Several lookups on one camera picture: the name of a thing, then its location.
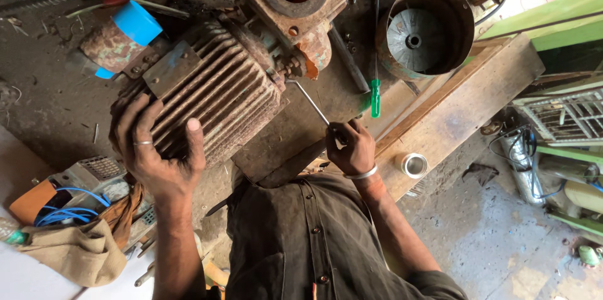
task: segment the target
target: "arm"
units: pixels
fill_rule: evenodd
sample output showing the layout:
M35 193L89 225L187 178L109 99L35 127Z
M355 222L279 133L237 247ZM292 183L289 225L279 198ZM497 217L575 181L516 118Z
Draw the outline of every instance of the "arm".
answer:
M331 123L331 127L346 137L348 145L337 148L333 130L328 129L326 141L329 159L347 175L371 170L374 166L375 141L360 122L353 119L349 124ZM389 268L404 279L415 272L441 271L387 192L379 173L353 182L371 212Z
M189 119L186 159L163 160L153 144L135 144L153 140L151 128L163 104L160 100L148 104L145 94L127 106L123 101L115 103L109 140L128 171L155 197L158 241L153 299L202 299L206 289L193 234L191 197L205 168L203 129L197 119Z

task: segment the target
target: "shirt pocket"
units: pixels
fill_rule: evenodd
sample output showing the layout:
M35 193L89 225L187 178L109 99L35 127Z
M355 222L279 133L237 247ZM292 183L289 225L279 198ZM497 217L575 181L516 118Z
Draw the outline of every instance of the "shirt pocket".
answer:
M285 253L260 260L240 275L231 275L226 299L281 300L285 288Z

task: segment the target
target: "plastic bottle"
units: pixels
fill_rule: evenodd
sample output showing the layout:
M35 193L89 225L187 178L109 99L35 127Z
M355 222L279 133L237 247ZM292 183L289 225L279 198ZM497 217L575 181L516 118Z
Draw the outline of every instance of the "plastic bottle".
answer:
M21 231L17 221L0 217L0 241L8 244L22 244L27 236L27 233Z

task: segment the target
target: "screwdriver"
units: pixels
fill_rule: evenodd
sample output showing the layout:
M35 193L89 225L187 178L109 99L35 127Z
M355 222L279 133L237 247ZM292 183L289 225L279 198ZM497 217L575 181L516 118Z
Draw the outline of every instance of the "screwdriver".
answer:
M375 0L375 33L379 26L379 0ZM371 117L378 118L381 116L381 96L379 95L379 58L377 56L377 48L375 46L375 79L371 81Z
M308 102L310 104L312 104L312 107L314 108L314 110L318 113L318 115L320 116L320 118L323 120L323 122L327 125L328 128L330 128L331 130L333 130L333 132L335 133L335 137L336 139L342 144L342 145L346 145L347 140L346 138L343 136L343 134L337 132L335 129L333 129L331 127L331 123L329 122L329 120L327 120L326 117L324 117L324 114L320 111L320 109L318 108L318 106L314 103L314 101L312 101L312 99L310 98L310 96L306 93L306 91L301 87L302 85L300 85L299 82L297 82L296 80L290 80L290 79L285 79L285 83L293 83L294 85L296 85L300 92L304 95L304 97L308 100Z

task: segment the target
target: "hand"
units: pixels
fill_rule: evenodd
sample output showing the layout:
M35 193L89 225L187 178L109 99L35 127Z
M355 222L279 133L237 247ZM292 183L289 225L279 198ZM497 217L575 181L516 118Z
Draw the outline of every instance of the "hand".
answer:
M155 196L155 202L190 198L205 169L201 123L194 118L186 123L189 154L185 160L163 160L153 144L134 145L153 140L151 128L163 103L157 100L148 104L149 96L142 94L127 106L123 100L112 105L109 140L113 149L122 156L128 171Z
M342 149L337 148L335 132L347 140L347 145ZM331 122L327 128L326 142L327 157L344 174L364 174L373 169L375 140L357 119L352 119L347 124Z

